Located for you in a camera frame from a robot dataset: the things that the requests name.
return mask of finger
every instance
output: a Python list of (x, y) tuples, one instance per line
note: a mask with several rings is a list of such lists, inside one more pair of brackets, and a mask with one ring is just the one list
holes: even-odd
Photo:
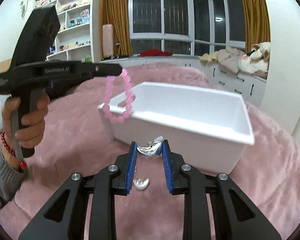
[(21, 123), (25, 126), (35, 125), (41, 122), (48, 113), (48, 107), (44, 109), (35, 110), (29, 114), (25, 114), (21, 118)]
[(11, 115), (13, 113), (13, 111), (15, 111), (16, 109), (18, 109), (18, 107), (20, 106), (20, 97), (10, 97), (7, 98), (7, 100), (5, 101), (4, 105), (1, 108), (1, 114), (2, 114), (2, 121), (9, 121), (11, 119)]
[(46, 93), (44, 93), (37, 101), (37, 108), (44, 109), (49, 103), (50, 103), (50, 98)]
[(29, 126), (27, 128), (20, 129), (16, 132), (16, 139), (19, 141), (28, 141), (44, 132), (45, 122), (41, 120), (39, 123)]
[(43, 139), (43, 133), (35, 138), (32, 138), (31, 140), (19, 141), (19, 145), (23, 148), (31, 149), (36, 147), (42, 141), (42, 139)]

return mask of window frame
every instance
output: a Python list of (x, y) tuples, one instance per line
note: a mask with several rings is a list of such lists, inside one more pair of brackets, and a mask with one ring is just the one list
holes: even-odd
[(194, 39), (194, 1), (187, 0), (188, 5), (188, 35), (165, 33), (164, 21), (164, 0), (161, 2), (161, 33), (133, 33), (133, 0), (128, 0), (128, 15), (129, 15), (129, 32), (131, 40), (161, 40), (161, 50), (164, 51), (164, 41), (185, 41), (190, 42), (191, 52), (188, 54), (174, 54), (178, 56), (194, 56), (195, 43), (207, 44), (210, 46), (210, 53), (214, 52), (214, 46), (231, 46), (245, 49), (245, 41), (230, 40), (230, 19), (228, 0), (224, 0), (225, 15), (226, 15), (226, 43), (215, 43), (215, 27), (214, 27), (214, 6), (213, 0), (208, 0), (209, 17), (210, 17), (210, 41), (201, 41)]

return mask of red bead bracelet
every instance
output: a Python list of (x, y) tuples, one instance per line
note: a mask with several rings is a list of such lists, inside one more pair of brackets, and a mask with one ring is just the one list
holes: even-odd
[[(3, 146), (7, 149), (7, 151), (13, 156), (13, 157), (16, 157), (16, 152), (14, 150), (12, 150), (9, 145), (7, 144), (6, 142), (6, 139), (4, 138), (4, 131), (1, 133), (1, 140), (2, 140), (2, 143), (3, 143)], [(27, 164), (25, 161), (21, 161), (20, 164), (19, 164), (19, 167), (22, 169), (22, 170), (25, 170), (27, 168)]]

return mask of white storage bin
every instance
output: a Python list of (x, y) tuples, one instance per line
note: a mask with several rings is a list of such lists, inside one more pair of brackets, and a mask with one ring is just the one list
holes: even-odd
[[(146, 146), (162, 135), (172, 152), (186, 163), (210, 173), (229, 174), (254, 135), (242, 96), (236, 93), (165, 83), (143, 82), (132, 88), (133, 113), (124, 123), (100, 117), (110, 140)], [(110, 101), (110, 111), (122, 114), (121, 93)]]

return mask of pink fluffy bedspread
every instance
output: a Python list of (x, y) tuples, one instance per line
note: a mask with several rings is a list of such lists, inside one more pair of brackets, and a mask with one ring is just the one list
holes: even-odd
[[(133, 85), (150, 81), (214, 87), (194, 68), (161, 63), (128, 71)], [(128, 145), (109, 143), (104, 134), (97, 106), (105, 83), (105, 78), (86, 81), (49, 105), (43, 141), (26, 160), (28, 177), (0, 210), (0, 223), (13, 239), (72, 173), (95, 174), (128, 152)], [(123, 91), (116, 79), (114, 94)], [(273, 119), (251, 104), (247, 108), (256, 143), (246, 148), (230, 177), (287, 239), (300, 223), (300, 148)], [(150, 184), (145, 191), (132, 188), (127, 197), (115, 197), (118, 239), (182, 239), (184, 198), (169, 195), (162, 160), (138, 158), (135, 177), (149, 178)], [(214, 239), (213, 223), (211, 227)]]

